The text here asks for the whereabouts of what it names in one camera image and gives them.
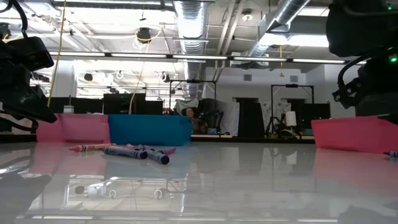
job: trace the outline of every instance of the white pillar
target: white pillar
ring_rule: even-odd
[[[74,61],[59,61],[52,97],[76,97],[78,79],[79,71]]]

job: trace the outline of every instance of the glossy table surface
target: glossy table surface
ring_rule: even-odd
[[[384,155],[193,142],[170,159],[1,144],[0,223],[398,223],[398,160]]]

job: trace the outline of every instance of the person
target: person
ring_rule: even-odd
[[[182,114],[192,121],[192,134],[207,133],[207,124],[197,117],[197,108],[185,108]]]

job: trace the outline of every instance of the white wall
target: white wall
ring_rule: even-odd
[[[314,85],[315,102],[330,102],[332,118],[350,118],[355,116],[355,109],[353,107],[347,110],[344,109],[341,103],[335,102],[331,95],[338,90],[337,77],[343,67],[344,65],[320,65],[306,74],[307,84]],[[356,65],[347,70],[344,75],[345,83],[350,82],[358,76],[357,71],[359,67],[359,65]]]
[[[206,68],[207,80],[213,78],[214,68]],[[252,75],[252,81],[243,81],[243,75]],[[232,102],[233,98],[248,97],[258,98],[260,102],[267,102],[271,100],[271,85],[289,84],[290,76],[297,75],[299,85],[305,85],[305,74],[301,73],[299,69],[285,69],[283,70],[284,77],[280,76],[280,70],[269,71],[268,69],[250,69],[242,70],[240,68],[225,68],[217,83],[217,100]],[[214,98],[214,92],[210,89],[205,90],[204,96],[206,98]],[[282,87],[274,94],[274,99],[281,98],[301,98],[306,99],[308,93],[301,89],[291,89]]]

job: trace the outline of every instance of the blue box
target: blue box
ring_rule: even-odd
[[[109,115],[111,142],[152,146],[183,146],[190,142],[192,122],[184,116]]]

